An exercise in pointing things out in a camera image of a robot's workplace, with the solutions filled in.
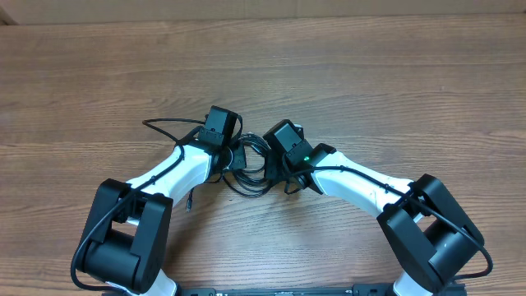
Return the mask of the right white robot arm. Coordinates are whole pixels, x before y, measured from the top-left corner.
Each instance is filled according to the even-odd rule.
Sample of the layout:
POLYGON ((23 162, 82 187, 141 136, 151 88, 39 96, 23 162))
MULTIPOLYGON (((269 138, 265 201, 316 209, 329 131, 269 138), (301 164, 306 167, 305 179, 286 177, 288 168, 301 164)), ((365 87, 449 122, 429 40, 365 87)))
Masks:
POLYGON ((461 269, 484 238, 445 184, 430 174, 413 181, 357 164, 332 146, 311 146, 288 119, 264 139, 265 176, 339 197, 376 219, 403 272, 392 284, 356 284, 354 295, 464 295, 461 269))

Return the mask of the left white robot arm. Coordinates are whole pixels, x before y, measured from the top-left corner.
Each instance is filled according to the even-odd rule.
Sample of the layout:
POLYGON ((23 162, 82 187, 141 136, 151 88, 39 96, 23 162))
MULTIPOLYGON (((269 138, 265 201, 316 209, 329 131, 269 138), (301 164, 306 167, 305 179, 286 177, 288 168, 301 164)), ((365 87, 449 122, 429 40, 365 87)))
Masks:
POLYGON ((233 164, 241 132, 240 115, 213 106, 152 170, 102 182, 72 258, 73 284, 105 295, 179 295, 162 269, 172 209, 233 164))

